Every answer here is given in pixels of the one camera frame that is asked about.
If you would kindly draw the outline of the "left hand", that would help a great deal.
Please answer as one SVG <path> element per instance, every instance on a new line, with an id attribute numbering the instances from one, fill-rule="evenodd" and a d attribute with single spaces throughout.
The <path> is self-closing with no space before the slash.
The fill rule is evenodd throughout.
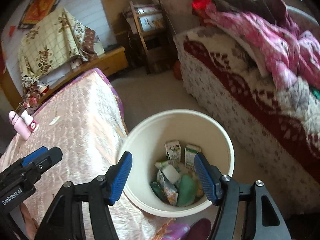
<path id="1" fill-rule="evenodd" d="M 25 231 L 29 239 L 34 240 L 39 225 L 37 221 L 31 217 L 31 214 L 24 203 L 20 204 L 20 212 L 22 214 L 22 218 L 25 225 Z"/>

